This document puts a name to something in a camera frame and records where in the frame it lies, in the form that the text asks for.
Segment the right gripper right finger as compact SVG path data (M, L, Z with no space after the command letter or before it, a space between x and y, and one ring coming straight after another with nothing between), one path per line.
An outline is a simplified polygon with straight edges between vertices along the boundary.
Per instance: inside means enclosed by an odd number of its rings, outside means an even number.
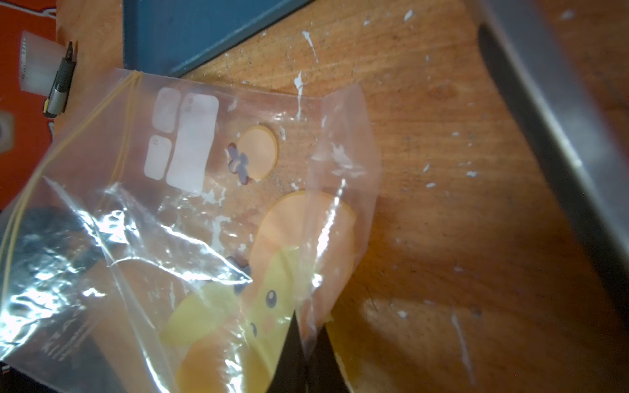
M349 393L326 327L319 331L307 361L307 391L313 393Z

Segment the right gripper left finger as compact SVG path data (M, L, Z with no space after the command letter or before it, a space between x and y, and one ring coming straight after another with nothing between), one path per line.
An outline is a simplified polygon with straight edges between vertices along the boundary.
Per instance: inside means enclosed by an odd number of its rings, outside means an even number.
M268 393L306 393L306 360L296 320L292 317Z

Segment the clear zip bag white labels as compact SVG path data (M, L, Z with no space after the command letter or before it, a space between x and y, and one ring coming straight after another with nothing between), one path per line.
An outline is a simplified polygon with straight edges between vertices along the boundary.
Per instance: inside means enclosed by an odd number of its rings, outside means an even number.
M1 214L1 362L57 392L267 392L365 254L381 157L322 98L113 70Z

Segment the metal kitchen tongs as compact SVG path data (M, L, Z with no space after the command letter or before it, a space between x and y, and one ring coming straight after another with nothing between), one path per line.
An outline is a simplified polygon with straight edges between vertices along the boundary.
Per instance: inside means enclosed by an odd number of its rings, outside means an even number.
M628 316L628 150L532 1L469 1L478 48L616 311Z

